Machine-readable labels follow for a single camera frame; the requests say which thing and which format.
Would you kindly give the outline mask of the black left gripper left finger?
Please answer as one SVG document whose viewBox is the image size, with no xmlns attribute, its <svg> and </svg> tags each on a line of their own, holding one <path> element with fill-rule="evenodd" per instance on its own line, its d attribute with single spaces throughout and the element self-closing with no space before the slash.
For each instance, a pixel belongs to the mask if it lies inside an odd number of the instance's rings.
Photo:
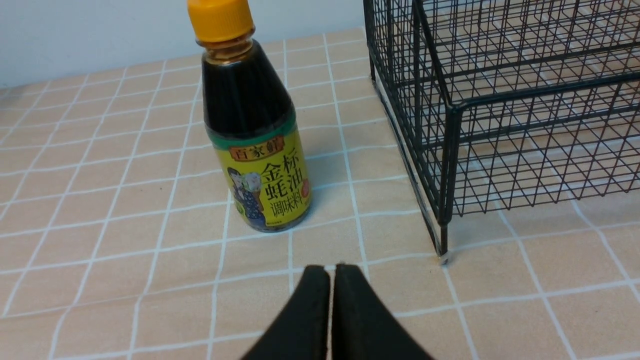
<svg viewBox="0 0 640 360">
<path fill-rule="evenodd" d="M 321 265 L 306 266 L 286 305 L 242 359 L 326 359 L 329 304 L 329 274 Z"/>
</svg>

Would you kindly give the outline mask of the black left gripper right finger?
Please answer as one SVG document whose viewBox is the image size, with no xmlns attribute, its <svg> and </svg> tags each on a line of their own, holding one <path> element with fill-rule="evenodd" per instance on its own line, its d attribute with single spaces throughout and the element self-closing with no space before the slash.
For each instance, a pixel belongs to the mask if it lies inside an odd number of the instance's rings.
<svg viewBox="0 0 640 360">
<path fill-rule="evenodd" d="M 386 308 L 354 264 L 334 272 L 331 355 L 334 360 L 432 360 Z"/>
</svg>

